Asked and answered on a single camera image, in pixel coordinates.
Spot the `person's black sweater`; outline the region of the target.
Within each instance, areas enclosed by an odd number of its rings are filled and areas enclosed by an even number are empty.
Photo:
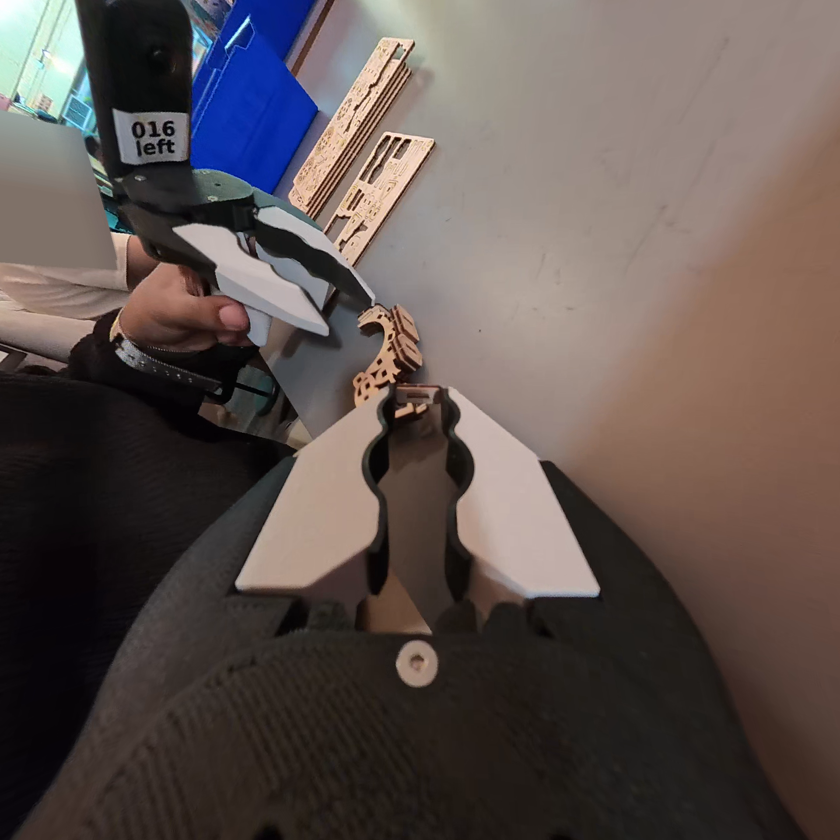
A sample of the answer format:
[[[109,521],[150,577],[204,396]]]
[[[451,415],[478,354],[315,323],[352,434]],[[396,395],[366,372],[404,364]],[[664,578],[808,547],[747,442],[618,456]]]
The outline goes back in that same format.
[[[77,740],[173,564],[292,449],[194,407],[2,374],[1,837]]]

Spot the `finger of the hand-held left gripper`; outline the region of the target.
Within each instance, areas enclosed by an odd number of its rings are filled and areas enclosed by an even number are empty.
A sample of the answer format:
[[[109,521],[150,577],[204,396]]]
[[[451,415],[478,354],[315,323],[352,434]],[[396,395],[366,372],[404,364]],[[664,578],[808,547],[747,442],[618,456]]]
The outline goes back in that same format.
[[[375,293],[318,226],[282,206],[254,212],[254,237],[259,258],[281,273],[295,263],[299,275],[323,280],[363,310],[376,303]]]
[[[266,345],[274,320],[317,335],[329,334],[329,325],[307,292],[246,253],[235,233],[206,224],[181,225],[173,231],[214,263],[216,286],[223,296],[245,307],[250,324],[248,339],[255,346]]]

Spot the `blue plastic bin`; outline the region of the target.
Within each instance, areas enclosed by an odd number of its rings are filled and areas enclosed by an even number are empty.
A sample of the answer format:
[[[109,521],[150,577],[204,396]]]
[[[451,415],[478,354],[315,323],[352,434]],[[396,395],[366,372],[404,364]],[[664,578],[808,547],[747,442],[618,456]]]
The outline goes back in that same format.
[[[318,107],[286,57],[312,1],[237,1],[193,81],[191,163],[272,194]]]

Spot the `person's left hand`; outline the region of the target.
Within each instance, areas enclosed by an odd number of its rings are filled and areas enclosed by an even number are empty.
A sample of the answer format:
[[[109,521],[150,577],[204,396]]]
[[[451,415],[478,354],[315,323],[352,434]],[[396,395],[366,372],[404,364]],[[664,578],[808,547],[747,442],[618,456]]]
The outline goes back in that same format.
[[[156,267],[132,291],[118,321],[118,336],[142,350],[183,354],[254,345],[241,303],[208,294],[197,273],[169,264]]]

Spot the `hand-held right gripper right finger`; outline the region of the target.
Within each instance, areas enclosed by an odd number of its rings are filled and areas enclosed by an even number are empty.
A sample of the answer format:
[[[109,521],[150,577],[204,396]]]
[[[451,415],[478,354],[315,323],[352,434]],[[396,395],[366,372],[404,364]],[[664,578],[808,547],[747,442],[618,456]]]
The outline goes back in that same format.
[[[596,598],[601,587],[540,458],[455,388],[445,395],[447,583],[483,619],[501,603]]]

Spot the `stack of wooden puzzle sheets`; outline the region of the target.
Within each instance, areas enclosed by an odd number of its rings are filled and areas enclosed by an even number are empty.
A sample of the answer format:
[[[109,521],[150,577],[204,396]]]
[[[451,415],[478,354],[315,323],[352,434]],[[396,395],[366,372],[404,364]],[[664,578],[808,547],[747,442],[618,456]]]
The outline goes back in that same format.
[[[412,75],[409,38],[382,38],[292,181],[289,202],[316,219]]]

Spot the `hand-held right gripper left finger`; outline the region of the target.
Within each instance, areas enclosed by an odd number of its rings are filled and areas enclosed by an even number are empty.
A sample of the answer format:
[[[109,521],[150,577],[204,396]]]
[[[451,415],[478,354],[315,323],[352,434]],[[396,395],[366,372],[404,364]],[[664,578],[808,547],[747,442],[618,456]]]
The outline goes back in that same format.
[[[386,500],[394,387],[299,450],[235,581],[237,592],[306,607],[341,605],[352,623],[389,572]]]

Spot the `white cloth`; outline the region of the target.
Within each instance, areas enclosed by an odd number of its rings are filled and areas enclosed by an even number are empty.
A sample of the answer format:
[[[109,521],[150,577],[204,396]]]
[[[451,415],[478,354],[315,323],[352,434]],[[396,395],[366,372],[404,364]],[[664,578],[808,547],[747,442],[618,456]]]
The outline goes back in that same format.
[[[53,361],[93,330],[95,321],[123,306],[157,267],[139,239],[112,233],[109,269],[1,265],[1,343]]]

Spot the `person's left forearm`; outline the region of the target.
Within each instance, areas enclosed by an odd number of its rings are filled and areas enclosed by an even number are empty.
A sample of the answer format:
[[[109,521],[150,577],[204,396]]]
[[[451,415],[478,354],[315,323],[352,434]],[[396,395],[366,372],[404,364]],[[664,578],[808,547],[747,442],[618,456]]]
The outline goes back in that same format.
[[[123,338],[113,339],[118,312],[95,322],[93,331],[70,352],[66,374],[81,382],[105,385],[141,399],[166,413],[196,414],[205,401],[224,404],[234,396],[240,372],[258,354],[258,348],[218,345],[197,353],[142,350],[154,369],[144,363],[126,364],[119,356]]]

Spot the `small wooden puzzle piece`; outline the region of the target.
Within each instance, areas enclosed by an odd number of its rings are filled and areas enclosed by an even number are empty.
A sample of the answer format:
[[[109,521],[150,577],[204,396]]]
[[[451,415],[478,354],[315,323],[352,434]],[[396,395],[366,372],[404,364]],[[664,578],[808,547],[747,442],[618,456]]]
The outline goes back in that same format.
[[[400,384],[394,388],[394,412],[397,422],[413,420],[424,415],[430,406],[439,402],[437,385]]]

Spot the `single wooden puzzle sheet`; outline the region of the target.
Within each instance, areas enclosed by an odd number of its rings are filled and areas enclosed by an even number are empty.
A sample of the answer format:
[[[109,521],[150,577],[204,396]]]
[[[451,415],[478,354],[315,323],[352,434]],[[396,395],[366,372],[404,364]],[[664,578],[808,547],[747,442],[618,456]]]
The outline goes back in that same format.
[[[362,258],[404,192],[434,151],[432,138],[384,132],[326,224],[351,265]]]

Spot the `curved wooden puzzle assembly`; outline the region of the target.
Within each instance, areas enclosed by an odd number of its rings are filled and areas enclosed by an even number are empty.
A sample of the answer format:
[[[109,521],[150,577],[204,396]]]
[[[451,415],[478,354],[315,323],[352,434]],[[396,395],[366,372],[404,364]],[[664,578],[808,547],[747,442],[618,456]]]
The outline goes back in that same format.
[[[358,328],[364,335],[380,329],[382,346],[368,367],[353,378],[354,407],[362,406],[388,385],[407,383],[424,364],[417,326],[403,306],[376,304],[359,315]]]

